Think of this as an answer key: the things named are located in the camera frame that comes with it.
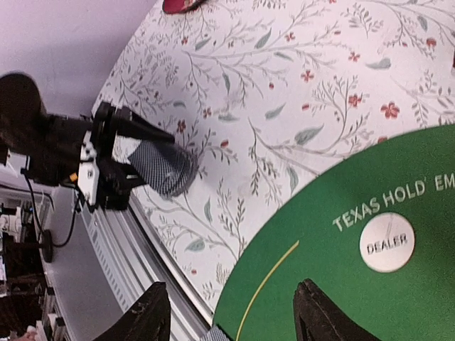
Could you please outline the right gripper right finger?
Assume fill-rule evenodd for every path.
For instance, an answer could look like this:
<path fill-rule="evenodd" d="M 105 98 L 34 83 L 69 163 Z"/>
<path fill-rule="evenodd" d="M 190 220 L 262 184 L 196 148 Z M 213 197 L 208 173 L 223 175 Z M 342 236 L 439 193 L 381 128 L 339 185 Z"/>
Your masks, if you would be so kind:
<path fill-rule="evenodd" d="M 298 284 L 293 308 L 298 341 L 379 341 L 351 320 L 310 278 Z"/>

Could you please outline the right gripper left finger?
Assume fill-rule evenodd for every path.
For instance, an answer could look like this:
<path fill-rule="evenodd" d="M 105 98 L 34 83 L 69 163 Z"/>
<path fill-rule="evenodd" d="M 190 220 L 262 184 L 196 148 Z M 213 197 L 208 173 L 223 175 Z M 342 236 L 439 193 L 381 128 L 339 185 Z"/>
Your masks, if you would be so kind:
<path fill-rule="evenodd" d="M 171 305 L 166 284 L 155 282 L 95 341 L 169 341 L 170 334 Z"/>

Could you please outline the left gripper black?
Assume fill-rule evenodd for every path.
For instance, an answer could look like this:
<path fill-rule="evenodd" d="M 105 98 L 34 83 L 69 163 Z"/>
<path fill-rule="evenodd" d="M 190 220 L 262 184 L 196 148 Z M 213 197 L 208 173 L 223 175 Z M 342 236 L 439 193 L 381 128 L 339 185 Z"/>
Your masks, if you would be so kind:
<path fill-rule="evenodd" d="M 117 135 L 145 141 L 159 141 L 173 144 L 175 138 L 160 129 L 128 107 L 117 109 L 107 102 L 102 102 L 94 118 L 79 119 L 51 115 L 45 137 L 45 151 L 30 154 L 26 176 L 36 183 L 49 186 L 74 188 L 82 201 L 85 199 L 77 186 L 77 172 L 80 162 L 80 150 L 87 131 L 91 132 L 91 142 L 97 150 L 97 165 L 100 179 L 97 189 L 97 204 L 91 210 L 117 209 L 117 194 L 125 194 L 131 189 L 146 185 L 137 170 L 128 163 L 112 159 L 112 149 Z"/>

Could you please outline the blue grey cloth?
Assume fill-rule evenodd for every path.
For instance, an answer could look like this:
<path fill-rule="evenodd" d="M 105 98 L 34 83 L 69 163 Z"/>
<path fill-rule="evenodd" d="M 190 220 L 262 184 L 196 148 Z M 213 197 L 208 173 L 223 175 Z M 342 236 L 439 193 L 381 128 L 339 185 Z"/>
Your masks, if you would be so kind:
<path fill-rule="evenodd" d="M 141 141 L 127 163 L 113 161 L 131 188 L 148 185 L 161 197 L 187 191 L 198 174 L 198 158 L 178 144 Z"/>

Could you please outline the white dealer button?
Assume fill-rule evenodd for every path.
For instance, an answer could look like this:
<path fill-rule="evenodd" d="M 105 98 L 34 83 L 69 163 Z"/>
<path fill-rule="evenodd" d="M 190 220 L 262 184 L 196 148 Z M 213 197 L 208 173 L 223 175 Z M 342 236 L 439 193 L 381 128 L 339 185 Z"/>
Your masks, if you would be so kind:
<path fill-rule="evenodd" d="M 396 212 L 382 213 L 364 227 L 359 242 L 364 263 L 378 273 L 392 273 L 405 266 L 415 248 L 410 222 Z"/>

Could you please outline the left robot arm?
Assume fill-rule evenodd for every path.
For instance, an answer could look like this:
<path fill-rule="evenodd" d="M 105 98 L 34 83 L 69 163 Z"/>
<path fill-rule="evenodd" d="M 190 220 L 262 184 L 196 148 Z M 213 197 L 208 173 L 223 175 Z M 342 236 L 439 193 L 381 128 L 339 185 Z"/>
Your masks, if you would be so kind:
<path fill-rule="evenodd" d="M 49 114 L 27 74 L 1 76 L 1 147 L 28 157 L 21 170 L 41 185 L 75 187 L 91 210 L 125 210 L 133 188 L 144 181 L 112 157 L 117 136 L 172 145 L 169 133 L 128 107 L 101 102 L 93 117 Z"/>

